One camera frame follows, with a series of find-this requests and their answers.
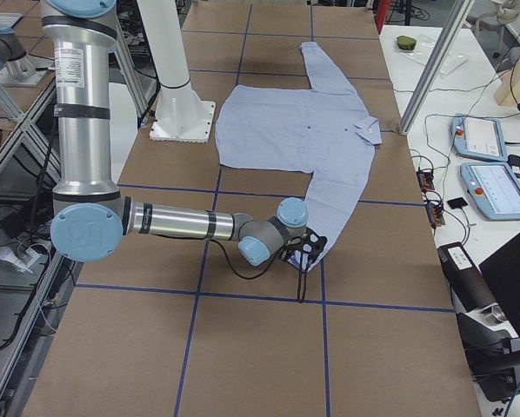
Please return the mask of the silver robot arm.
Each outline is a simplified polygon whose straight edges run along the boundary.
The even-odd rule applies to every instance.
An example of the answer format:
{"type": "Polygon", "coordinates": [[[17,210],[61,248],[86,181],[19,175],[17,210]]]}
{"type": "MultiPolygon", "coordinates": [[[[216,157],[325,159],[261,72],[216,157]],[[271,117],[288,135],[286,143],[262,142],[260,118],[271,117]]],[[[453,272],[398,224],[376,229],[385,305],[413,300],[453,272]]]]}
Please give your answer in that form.
{"type": "Polygon", "coordinates": [[[61,179],[53,190],[50,237],[73,261],[98,261],[125,235],[235,242],[254,266],[298,255],[297,299],[306,296],[307,274],[326,240],[307,225],[308,209],[283,200],[270,219],[138,202],[122,196],[111,174],[108,55],[117,43],[113,1],[45,1],[42,26],[53,42],[56,69],[61,179]]]}

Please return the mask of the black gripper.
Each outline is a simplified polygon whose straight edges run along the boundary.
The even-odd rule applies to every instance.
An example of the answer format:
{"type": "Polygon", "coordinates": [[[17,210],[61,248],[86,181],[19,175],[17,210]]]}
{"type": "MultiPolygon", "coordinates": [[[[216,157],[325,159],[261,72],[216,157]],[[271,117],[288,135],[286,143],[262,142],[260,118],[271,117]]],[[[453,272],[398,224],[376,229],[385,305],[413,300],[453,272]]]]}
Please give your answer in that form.
{"type": "Polygon", "coordinates": [[[320,236],[312,229],[287,242],[279,255],[281,261],[287,261],[292,265],[299,265],[297,278],[297,301],[303,303],[306,288],[308,265],[314,265],[328,242],[325,236],[320,236]]]}

